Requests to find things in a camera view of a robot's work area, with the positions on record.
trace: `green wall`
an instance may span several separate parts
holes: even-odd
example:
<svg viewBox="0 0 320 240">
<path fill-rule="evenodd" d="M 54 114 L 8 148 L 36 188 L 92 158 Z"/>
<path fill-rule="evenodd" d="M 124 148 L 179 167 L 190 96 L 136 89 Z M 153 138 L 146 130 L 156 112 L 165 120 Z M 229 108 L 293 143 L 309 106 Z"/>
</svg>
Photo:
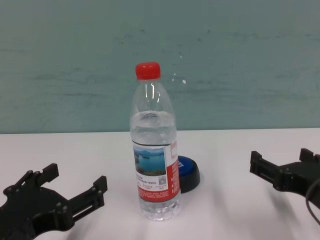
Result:
<svg viewBox="0 0 320 240">
<path fill-rule="evenodd" d="M 320 127 L 318 0 L 1 0 L 0 133 L 127 131 L 158 61 L 177 127 Z"/>
</svg>

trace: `blue object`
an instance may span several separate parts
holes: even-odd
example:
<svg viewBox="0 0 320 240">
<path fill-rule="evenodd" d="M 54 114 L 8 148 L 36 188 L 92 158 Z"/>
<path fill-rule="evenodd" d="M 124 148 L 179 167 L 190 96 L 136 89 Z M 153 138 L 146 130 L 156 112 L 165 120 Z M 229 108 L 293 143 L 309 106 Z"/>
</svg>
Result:
<svg viewBox="0 0 320 240">
<path fill-rule="evenodd" d="M 194 164 L 192 160 L 185 156 L 178 156 L 179 176 L 183 177 L 189 175 L 194 170 Z"/>
</svg>

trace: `black cable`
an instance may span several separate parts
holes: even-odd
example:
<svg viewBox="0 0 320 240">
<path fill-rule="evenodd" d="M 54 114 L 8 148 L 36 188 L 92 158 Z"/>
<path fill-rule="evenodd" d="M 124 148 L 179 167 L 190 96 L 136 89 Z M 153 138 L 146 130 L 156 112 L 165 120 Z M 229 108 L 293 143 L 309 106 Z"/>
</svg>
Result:
<svg viewBox="0 0 320 240">
<path fill-rule="evenodd" d="M 312 194 L 314 193 L 314 190 L 316 189 L 318 184 L 320 184 L 320 178 L 317 179 L 314 183 L 312 183 L 311 186 L 306 191 L 305 204 L 306 204 L 306 208 L 308 209 L 308 211 L 311 214 L 311 216 L 313 217 L 313 219 L 320 225 L 320 220 L 316 217 L 316 215 L 314 214 L 314 212 L 312 211 L 312 209 L 310 207 L 310 198 L 311 198 Z"/>
</svg>

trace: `white table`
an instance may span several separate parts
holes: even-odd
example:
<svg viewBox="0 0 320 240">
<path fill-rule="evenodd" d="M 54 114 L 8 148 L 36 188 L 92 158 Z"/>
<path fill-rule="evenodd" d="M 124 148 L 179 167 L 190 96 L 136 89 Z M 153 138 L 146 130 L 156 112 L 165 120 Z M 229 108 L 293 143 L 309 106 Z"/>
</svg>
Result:
<svg viewBox="0 0 320 240">
<path fill-rule="evenodd" d="M 164 222 L 140 215 L 127 132 L 0 135 L 0 191 L 50 163 L 60 176 L 44 186 L 68 199 L 107 177 L 104 207 L 39 240 L 318 240 L 305 199 L 277 192 L 249 168 L 253 150 L 277 165 L 298 161 L 300 148 L 320 153 L 319 136 L 320 129 L 179 131 L 178 152 L 197 162 L 201 183 Z M 0 205 L 5 200 L 0 195 Z"/>
</svg>

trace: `water bottle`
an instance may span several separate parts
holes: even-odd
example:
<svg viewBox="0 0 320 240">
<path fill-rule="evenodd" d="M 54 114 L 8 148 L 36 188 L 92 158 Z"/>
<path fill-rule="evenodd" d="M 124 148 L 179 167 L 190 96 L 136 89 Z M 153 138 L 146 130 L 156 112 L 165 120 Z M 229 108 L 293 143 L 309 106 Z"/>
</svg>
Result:
<svg viewBox="0 0 320 240">
<path fill-rule="evenodd" d="M 152 220 L 167 220 L 180 209 L 176 118 L 160 83 L 157 62 L 136 66 L 139 82 L 130 116 L 139 204 Z"/>
</svg>

